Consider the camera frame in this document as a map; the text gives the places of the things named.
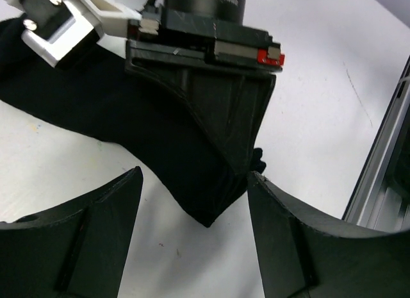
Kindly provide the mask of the aluminium table rail frame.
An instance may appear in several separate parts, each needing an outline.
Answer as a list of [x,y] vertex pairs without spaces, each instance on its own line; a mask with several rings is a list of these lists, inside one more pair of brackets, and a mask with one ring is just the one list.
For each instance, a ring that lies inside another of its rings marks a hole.
[[384,232],[409,229],[409,61],[342,220]]

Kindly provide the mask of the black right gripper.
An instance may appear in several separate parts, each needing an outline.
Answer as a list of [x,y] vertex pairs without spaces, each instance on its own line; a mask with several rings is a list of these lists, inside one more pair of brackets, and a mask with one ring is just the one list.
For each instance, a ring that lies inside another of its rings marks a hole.
[[247,172],[275,87],[271,72],[283,69],[280,43],[243,25],[246,0],[155,2],[128,22],[126,70],[171,93],[233,171]]

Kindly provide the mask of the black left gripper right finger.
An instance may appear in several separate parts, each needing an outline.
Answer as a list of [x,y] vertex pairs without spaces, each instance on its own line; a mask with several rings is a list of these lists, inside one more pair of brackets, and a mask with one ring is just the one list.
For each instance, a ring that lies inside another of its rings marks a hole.
[[266,297],[408,297],[409,232],[385,233],[332,217],[248,176]]

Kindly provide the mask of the black sock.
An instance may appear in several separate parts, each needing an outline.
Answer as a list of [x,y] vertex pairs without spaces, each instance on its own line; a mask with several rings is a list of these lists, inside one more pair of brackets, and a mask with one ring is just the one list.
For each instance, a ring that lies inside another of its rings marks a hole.
[[247,188],[188,111],[164,89],[124,71],[93,46],[60,71],[23,41],[22,17],[1,22],[1,100],[55,126],[121,145],[148,166],[180,207],[205,227]]

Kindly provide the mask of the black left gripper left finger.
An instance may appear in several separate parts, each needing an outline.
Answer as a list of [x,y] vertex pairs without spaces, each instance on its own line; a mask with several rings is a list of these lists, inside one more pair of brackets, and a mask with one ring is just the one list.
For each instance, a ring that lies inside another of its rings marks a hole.
[[116,297],[143,185],[135,167],[53,208],[1,223],[2,297]]

